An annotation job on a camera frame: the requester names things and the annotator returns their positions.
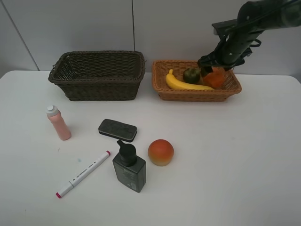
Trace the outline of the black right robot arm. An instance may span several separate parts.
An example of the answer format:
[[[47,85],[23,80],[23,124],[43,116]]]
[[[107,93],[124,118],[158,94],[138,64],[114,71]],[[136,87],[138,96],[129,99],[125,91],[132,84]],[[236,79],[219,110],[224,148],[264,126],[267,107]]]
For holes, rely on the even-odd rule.
[[[240,8],[236,19],[212,25],[220,41],[210,54],[198,60],[201,76],[206,77],[215,67],[228,71],[243,65],[244,58],[252,54],[251,49],[261,45],[258,36],[264,31],[300,25],[299,0],[248,1]]]

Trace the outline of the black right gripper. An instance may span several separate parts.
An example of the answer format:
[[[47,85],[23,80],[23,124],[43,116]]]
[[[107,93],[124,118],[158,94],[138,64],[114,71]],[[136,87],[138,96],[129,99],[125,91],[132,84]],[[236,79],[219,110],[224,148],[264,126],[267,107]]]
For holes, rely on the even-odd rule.
[[[244,64],[244,57],[252,53],[250,48],[261,45],[261,42],[257,40],[260,34],[262,31],[241,29],[230,32],[229,37],[222,38],[213,52],[198,60],[201,76],[206,77],[212,73],[213,67],[223,68],[227,72],[233,70],[235,66]]]

